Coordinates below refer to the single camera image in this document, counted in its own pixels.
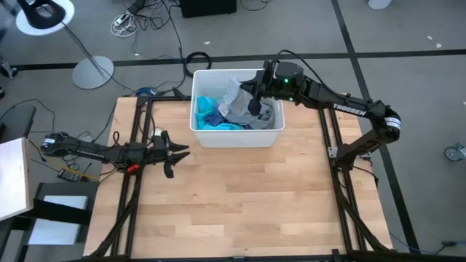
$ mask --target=white cable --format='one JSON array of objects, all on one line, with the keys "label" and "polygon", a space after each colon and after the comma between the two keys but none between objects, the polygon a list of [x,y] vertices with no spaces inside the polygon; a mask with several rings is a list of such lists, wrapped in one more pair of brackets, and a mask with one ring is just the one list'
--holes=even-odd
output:
[{"label": "white cable", "polygon": [[[123,15],[129,15],[130,16],[128,18],[127,25],[125,25],[126,21],[124,21],[119,26],[115,25],[115,21],[117,21]],[[116,37],[122,37],[122,38],[132,36],[133,34],[136,33],[136,29],[137,29],[136,24],[134,23],[134,20],[135,20],[134,15],[130,14],[129,12],[126,12],[126,13],[124,13],[122,15],[118,15],[117,17],[115,17],[115,19],[113,21],[111,21],[110,33],[112,35],[116,36]]]}]

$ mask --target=wooden table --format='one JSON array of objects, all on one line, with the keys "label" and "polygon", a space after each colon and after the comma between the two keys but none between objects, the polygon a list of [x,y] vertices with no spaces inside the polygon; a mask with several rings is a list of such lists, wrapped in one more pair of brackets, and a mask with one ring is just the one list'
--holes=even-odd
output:
[{"label": "wooden table", "polygon": [[[120,141],[130,137],[135,102],[118,99],[111,133],[118,130]],[[144,170],[132,258],[344,253],[317,111],[285,103],[285,129],[271,148],[203,148],[189,129],[189,108],[182,101],[153,104],[156,125],[189,145],[191,155],[173,168],[174,179],[165,178],[162,164]],[[337,116],[345,143],[361,136],[354,116]],[[371,169],[362,159],[355,166]],[[374,179],[359,170],[351,176],[361,218],[391,247]],[[85,255],[114,224],[122,178],[115,174],[99,186]]]}]

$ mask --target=white plastic bin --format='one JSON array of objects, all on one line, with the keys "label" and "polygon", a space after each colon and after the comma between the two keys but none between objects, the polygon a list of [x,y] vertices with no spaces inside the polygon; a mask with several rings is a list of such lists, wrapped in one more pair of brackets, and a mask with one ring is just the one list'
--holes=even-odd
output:
[{"label": "white plastic bin", "polygon": [[283,102],[273,99],[261,101],[274,107],[275,123],[269,130],[198,130],[197,129],[197,97],[207,96],[221,100],[226,94],[230,78],[240,81],[250,80],[256,75],[257,69],[224,69],[198,70],[194,73],[191,95],[191,118],[189,126],[198,141],[206,148],[251,148],[270,147],[285,128]]}]

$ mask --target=white lamp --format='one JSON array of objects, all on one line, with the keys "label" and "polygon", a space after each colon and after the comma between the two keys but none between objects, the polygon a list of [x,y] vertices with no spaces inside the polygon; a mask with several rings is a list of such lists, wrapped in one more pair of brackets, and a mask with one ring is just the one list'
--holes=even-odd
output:
[{"label": "white lamp", "polygon": [[69,30],[68,25],[74,16],[74,5],[69,0],[53,0],[66,11],[65,17],[61,23],[47,29],[37,29],[31,26],[24,11],[20,11],[16,17],[17,28],[29,36],[46,36],[56,31],[65,28],[68,35],[81,48],[82,52],[87,56],[86,59],[79,62],[73,70],[73,83],[82,89],[91,90],[101,87],[109,81],[114,73],[114,64],[110,59],[103,56],[91,56],[84,50],[84,47],[76,39],[75,35]]}]

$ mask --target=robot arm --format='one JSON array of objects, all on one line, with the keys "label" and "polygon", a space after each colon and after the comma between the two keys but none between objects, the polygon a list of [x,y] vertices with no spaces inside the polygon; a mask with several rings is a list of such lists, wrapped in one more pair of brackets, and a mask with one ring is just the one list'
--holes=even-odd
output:
[{"label": "robot arm", "polygon": [[173,143],[167,131],[160,128],[156,128],[151,138],[153,144],[151,148],[147,148],[144,143],[136,142],[119,145],[117,134],[118,132],[114,133],[113,146],[102,146],[72,138],[64,132],[52,133],[45,137],[41,149],[46,156],[63,157],[70,154],[98,160],[104,164],[111,163],[120,172],[132,172],[141,165],[164,162],[167,178],[173,178],[171,167],[189,155],[189,152],[172,154],[187,149],[188,146]]},{"label": "robot arm", "polygon": [[383,143],[397,141],[400,137],[400,117],[382,101],[354,98],[351,94],[341,95],[325,84],[304,75],[299,65],[289,62],[264,62],[264,70],[256,77],[242,83],[241,88],[249,92],[253,99],[248,109],[252,115],[261,110],[261,98],[274,98],[303,104],[307,108],[332,108],[367,118],[373,129],[351,144],[341,145],[336,152],[336,163],[343,170],[351,170],[358,155],[371,153]]}]

